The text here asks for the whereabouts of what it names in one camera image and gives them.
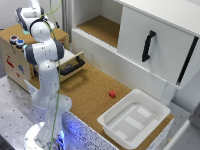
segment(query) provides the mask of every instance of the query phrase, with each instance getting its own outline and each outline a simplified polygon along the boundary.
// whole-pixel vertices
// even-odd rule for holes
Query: plastic container
[[[98,118],[105,133],[126,149],[136,149],[169,115],[170,109],[133,90]]]

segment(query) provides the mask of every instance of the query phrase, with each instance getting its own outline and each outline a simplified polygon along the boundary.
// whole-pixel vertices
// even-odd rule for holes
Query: cork surface
[[[120,30],[119,24],[105,17],[98,16],[77,27],[117,48]]]
[[[66,32],[58,28],[54,30],[54,33],[57,39],[61,39],[65,36],[69,36]],[[4,39],[5,41],[7,41],[8,43],[10,43],[10,37],[13,35],[16,35],[19,37],[19,39],[24,40],[26,44],[36,43],[36,41],[30,34],[23,33],[22,27],[19,24],[0,31],[0,37]]]
[[[30,83],[39,88],[38,77]],[[116,92],[115,98],[109,97],[111,90]],[[70,111],[120,150],[124,149],[105,134],[97,118],[130,92],[131,89],[88,63],[83,70],[63,81],[60,89],[61,94],[72,99]],[[172,119],[173,115],[169,115],[136,150],[145,150]]]

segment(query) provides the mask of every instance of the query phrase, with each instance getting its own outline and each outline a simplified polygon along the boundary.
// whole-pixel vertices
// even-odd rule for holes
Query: black handle
[[[147,36],[147,39],[145,41],[144,51],[143,51],[143,54],[142,54],[142,62],[145,62],[150,58],[150,56],[148,55],[148,52],[149,52],[149,47],[150,47],[150,44],[151,44],[151,38],[154,37],[154,36],[156,36],[156,32],[150,31],[149,35]]]
[[[73,71],[75,71],[76,69],[82,67],[85,64],[85,62],[82,59],[80,59],[79,56],[76,57],[76,61],[78,62],[77,65],[75,65],[71,68],[65,69],[65,70],[60,69],[60,74],[63,76],[66,76],[66,75],[72,73]]]

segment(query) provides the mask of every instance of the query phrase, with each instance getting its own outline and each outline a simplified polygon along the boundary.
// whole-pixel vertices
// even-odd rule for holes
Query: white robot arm
[[[24,56],[30,64],[38,65],[40,89],[32,96],[34,105],[46,109],[46,121],[37,134],[37,145],[41,149],[49,149],[51,142],[54,117],[57,106],[57,91],[59,90],[59,74],[53,63],[64,56],[64,47],[61,42],[51,38],[52,23],[47,21],[43,8],[38,0],[29,0],[29,8],[18,8],[15,12],[16,20],[25,31],[31,33],[38,42],[23,47]],[[69,97],[60,94],[58,103],[58,114],[55,124],[54,142],[63,141],[63,144],[54,143],[58,149],[66,149],[64,144],[62,112],[69,111],[72,101]]]

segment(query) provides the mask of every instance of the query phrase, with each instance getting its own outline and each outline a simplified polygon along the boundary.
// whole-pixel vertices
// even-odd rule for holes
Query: small red block
[[[109,96],[114,98],[115,97],[115,91],[110,91]]]

